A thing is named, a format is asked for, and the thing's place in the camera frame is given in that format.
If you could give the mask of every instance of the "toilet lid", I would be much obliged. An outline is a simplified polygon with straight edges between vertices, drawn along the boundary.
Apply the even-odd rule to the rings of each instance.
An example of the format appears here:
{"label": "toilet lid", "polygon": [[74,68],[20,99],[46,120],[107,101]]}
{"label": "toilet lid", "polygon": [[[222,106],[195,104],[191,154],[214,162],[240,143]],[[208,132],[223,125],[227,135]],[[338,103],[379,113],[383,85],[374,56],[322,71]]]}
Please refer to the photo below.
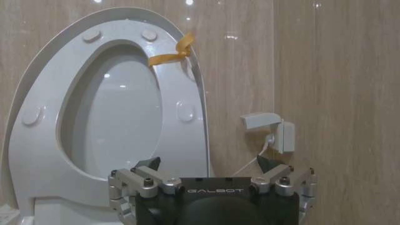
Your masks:
{"label": "toilet lid", "polygon": [[208,175],[203,83],[195,55],[174,53],[182,33],[139,8],[100,11],[72,24],[34,59],[10,117],[10,170],[22,214],[32,199],[108,206],[107,175],[162,157],[172,176]]}

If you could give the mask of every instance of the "white toilet seat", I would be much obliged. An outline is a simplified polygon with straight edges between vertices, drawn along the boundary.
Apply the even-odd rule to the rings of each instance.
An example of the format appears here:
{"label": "white toilet seat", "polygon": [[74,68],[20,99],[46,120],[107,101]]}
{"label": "white toilet seat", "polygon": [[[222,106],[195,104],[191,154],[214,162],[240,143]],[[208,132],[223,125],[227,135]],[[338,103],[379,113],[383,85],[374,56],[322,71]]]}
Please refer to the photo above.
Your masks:
{"label": "white toilet seat", "polygon": [[[138,19],[142,14],[142,18],[148,17],[154,21]],[[123,20],[122,17],[130,18],[128,15],[134,19]],[[91,24],[91,16],[102,18],[95,22],[98,25]],[[79,27],[87,23],[84,32],[74,35],[70,27],[59,34],[70,37],[70,41],[44,63],[14,123],[10,170],[23,216],[34,216],[35,198],[42,197],[59,197],[84,205],[108,207],[107,179],[86,173],[62,149],[60,121],[67,101],[86,68],[111,47],[134,45],[142,48],[148,57],[175,52],[178,39],[174,37],[176,33],[171,33],[176,30],[171,31],[174,26],[154,12],[115,8],[91,16],[72,25]],[[56,47],[52,42],[46,48]],[[40,54],[35,60],[43,60]],[[162,157],[160,170],[168,174],[203,177],[208,176],[204,97],[191,67],[190,60],[154,67],[162,95],[163,122],[152,156]],[[28,68],[26,76],[30,72],[35,72],[35,69]]]}

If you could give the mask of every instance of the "white plug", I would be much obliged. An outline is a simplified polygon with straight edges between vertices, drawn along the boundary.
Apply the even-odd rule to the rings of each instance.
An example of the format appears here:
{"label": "white plug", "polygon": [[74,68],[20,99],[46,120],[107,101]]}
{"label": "white plug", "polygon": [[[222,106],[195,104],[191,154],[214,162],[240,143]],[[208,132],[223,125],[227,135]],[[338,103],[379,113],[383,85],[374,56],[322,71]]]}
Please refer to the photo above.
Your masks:
{"label": "white plug", "polygon": [[274,149],[283,154],[295,151],[295,124],[284,121],[280,116],[271,112],[258,112],[242,116],[247,131],[270,127],[275,140],[270,143]]}

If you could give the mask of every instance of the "white cable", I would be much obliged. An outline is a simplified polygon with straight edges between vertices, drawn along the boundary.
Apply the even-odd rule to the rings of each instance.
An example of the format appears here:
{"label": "white cable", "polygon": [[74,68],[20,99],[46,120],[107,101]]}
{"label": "white cable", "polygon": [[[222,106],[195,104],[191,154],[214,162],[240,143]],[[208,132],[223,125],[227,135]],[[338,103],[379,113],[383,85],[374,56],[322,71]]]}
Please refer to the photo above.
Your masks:
{"label": "white cable", "polygon": [[[263,150],[258,154],[258,156],[263,155],[263,153],[268,149],[268,142],[264,143]],[[232,175],[231,177],[235,177],[255,161],[258,160],[258,157],[255,157]]]}

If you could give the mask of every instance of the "bolt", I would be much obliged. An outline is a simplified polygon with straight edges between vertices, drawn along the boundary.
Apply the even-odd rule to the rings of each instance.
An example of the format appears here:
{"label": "bolt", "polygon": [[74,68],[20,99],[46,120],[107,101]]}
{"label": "bolt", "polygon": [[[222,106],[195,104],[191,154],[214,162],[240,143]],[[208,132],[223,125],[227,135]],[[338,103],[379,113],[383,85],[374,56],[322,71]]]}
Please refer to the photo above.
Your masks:
{"label": "bolt", "polygon": [[280,183],[282,183],[283,185],[290,185],[290,184],[291,184],[290,178],[288,178],[288,177],[282,177],[282,178],[280,178]]}
{"label": "bolt", "polygon": [[155,184],[155,181],[152,180],[152,178],[146,178],[144,181],[143,181],[143,185],[144,187],[152,187]]}
{"label": "bolt", "polygon": [[256,179],[255,179],[258,182],[260,182],[260,183],[264,183],[266,182],[266,179],[264,178],[262,178],[262,177],[256,177]]}
{"label": "bolt", "polygon": [[116,173],[118,173],[118,170],[111,171],[111,176],[115,177]]}
{"label": "bolt", "polygon": [[168,184],[174,184],[175,181],[176,181],[176,179],[175,179],[175,178],[171,178],[170,180],[167,180],[167,183],[168,183]]}

